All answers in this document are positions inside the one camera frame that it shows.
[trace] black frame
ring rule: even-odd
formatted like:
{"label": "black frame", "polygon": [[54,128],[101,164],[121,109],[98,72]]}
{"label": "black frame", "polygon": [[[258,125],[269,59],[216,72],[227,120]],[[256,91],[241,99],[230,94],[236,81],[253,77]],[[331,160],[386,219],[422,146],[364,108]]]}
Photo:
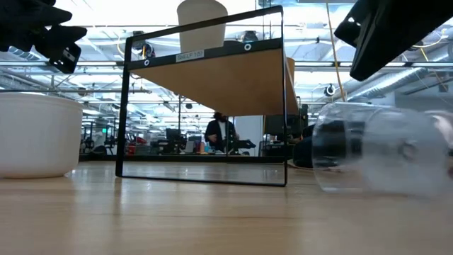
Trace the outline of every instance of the black frame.
{"label": "black frame", "polygon": [[[167,180],[167,181],[188,181],[188,182],[199,182],[199,183],[222,183],[222,184],[241,184],[241,185],[253,185],[253,186],[278,186],[278,187],[285,187],[287,185],[287,160],[288,155],[286,153],[287,148],[287,140],[284,140],[284,148],[285,148],[285,155],[282,158],[284,161],[284,168],[285,168],[285,181],[284,183],[251,183],[251,182],[238,182],[238,181],[208,181],[208,180],[195,180],[195,179],[174,179],[174,178],[157,178],[157,177],[139,177],[139,176],[124,176],[122,174],[123,163],[125,160],[134,160],[134,161],[148,161],[148,162],[218,162],[218,163],[233,163],[236,160],[233,160],[233,157],[197,157],[197,159],[191,159],[190,157],[175,157],[173,158],[163,158],[162,156],[151,156],[150,157],[139,157],[134,156],[134,159],[131,157],[126,157],[125,155],[125,135],[126,135],[126,121],[127,121],[127,104],[128,104],[128,97],[129,97],[129,85],[130,85],[130,71],[133,69],[142,69],[142,68],[150,68],[168,64],[176,64],[176,55],[169,55],[163,57],[157,57],[154,59],[148,60],[138,60],[132,61],[132,43],[140,40],[146,40],[151,38],[157,38],[165,35],[171,35],[174,33],[181,33],[189,30],[195,30],[199,28],[206,28],[210,26],[216,26],[224,23],[230,23],[234,21],[240,21],[243,19],[248,18],[255,18],[260,17],[268,14],[273,13],[280,13],[281,15],[281,38],[278,39],[269,39],[257,42],[249,42],[253,47],[250,50],[245,50],[243,45],[232,45],[227,47],[218,47],[213,49],[206,49],[205,56],[203,58],[188,60],[186,62],[191,61],[203,61],[209,58],[215,57],[224,57],[229,55],[238,55],[238,54],[246,54],[249,52],[257,52],[262,50],[275,50],[281,49],[282,50],[282,99],[283,99],[283,115],[284,115],[284,136],[287,136],[287,108],[286,108],[286,56],[285,56],[285,49],[284,49],[284,23],[283,23],[283,7],[282,6],[274,6],[270,8],[264,8],[256,11],[249,11],[245,13],[239,13],[231,16],[225,16],[221,18],[215,18],[208,21],[201,21],[197,23],[191,23],[187,25],[180,25],[178,27],[169,28],[165,30],[156,31],[153,33],[147,33],[142,35],[136,35],[129,37],[126,39],[125,45],[125,61],[124,61],[124,69],[122,73],[122,90],[121,90],[121,104],[120,104],[120,124],[118,128],[118,143],[117,143],[117,156],[116,156],[116,167],[115,167],[115,175],[118,177],[126,177],[126,178],[135,178],[135,179],[150,179],[150,180]],[[258,163],[259,160],[248,160],[248,163]]]}

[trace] white ceramic bowl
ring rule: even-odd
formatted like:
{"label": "white ceramic bowl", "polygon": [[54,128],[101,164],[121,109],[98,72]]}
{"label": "white ceramic bowl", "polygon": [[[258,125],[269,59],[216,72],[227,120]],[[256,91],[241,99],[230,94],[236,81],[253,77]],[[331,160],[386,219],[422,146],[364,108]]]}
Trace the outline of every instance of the white ceramic bowl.
{"label": "white ceramic bowl", "polygon": [[0,93],[0,178],[56,177],[74,169],[82,109],[53,96]]}

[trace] ductwork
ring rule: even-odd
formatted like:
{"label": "ductwork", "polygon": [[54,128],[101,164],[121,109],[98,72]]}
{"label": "ductwork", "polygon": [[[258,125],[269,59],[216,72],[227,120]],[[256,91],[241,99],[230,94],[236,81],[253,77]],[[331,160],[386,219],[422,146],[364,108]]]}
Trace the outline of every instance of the ductwork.
{"label": "ductwork", "polygon": [[0,86],[7,87],[10,89],[20,89],[20,90],[33,89],[33,87],[31,87],[27,84],[24,84],[13,78],[8,78],[8,77],[4,77],[4,76],[0,76]]}
{"label": "ductwork", "polygon": [[[8,89],[19,89],[19,90],[42,90],[42,89],[53,89],[50,85],[42,83],[40,81],[33,80],[20,74],[14,74],[12,71],[0,68],[0,72],[8,74],[9,76],[0,76],[0,86]],[[71,100],[78,101],[79,96],[74,93],[52,93],[53,96],[59,96]],[[99,105],[98,108],[92,108],[96,111],[105,114],[115,114],[109,106]]]}
{"label": "ductwork", "polygon": [[41,60],[39,57],[36,57],[34,54],[31,52],[24,52],[22,50],[19,50],[16,47],[10,47],[8,52],[13,53],[14,55],[23,58],[27,61],[39,61]]}
{"label": "ductwork", "polygon": [[[453,60],[453,56],[449,54],[449,48],[452,46],[452,43],[430,53],[428,56],[430,62]],[[425,58],[420,58],[417,59],[417,62],[424,62],[425,60]],[[385,74],[374,81],[362,85],[356,92],[348,96],[348,101],[357,101],[361,98],[375,98],[383,96],[389,92],[401,88],[402,86],[423,78],[428,73],[429,71],[427,68],[416,67],[398,73]]]}
{"label": "ductwork", "polygon": [[[366,79],[365,81],[358,81],[355,79],[351,79],[350,81],[345,82],[343,84],[343,88],[345,89],[345,96],[352,94],[356,90],[360,89],[360,87],[363,86],[364,84],[372,82],[384,75],[385,74],[376,73],[376,74],[373,74],[370,78]],[[320,98],[318,101],[330,102],[332,100],[337,101],[340,99],[341,99],[341,91],[340,91],[340,89],[337,89],[335,94],[332,97],[324,96],[324,97]]]}

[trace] person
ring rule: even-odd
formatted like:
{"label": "person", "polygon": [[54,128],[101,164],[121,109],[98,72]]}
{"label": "person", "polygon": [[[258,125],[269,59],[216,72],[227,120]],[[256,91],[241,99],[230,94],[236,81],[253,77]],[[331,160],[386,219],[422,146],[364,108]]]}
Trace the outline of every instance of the person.
{"label": "person", "polygon": [[209,142],[210,147],[215,148],[217,151],[224,152],[224,140],[227,138],[227,129],[229,134],[233,134],[234,139],[239,139],[234,124],[228,120],[228,117],[222,113],[215,112],[214,120],[209,122],[206,127],[205,140]]}

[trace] wooden table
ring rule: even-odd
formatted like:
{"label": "wooden table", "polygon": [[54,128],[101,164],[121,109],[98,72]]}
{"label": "wooden table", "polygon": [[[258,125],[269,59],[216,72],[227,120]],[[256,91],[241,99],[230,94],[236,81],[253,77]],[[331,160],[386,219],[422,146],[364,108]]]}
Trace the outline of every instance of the wooden table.
{"label": "wooden table", "polygon": [[147,181],[86,162],[64,178],[0,179],[0,254],[452,253],[451,199],[327,194],[309,172],[289,177],[287,188]]}

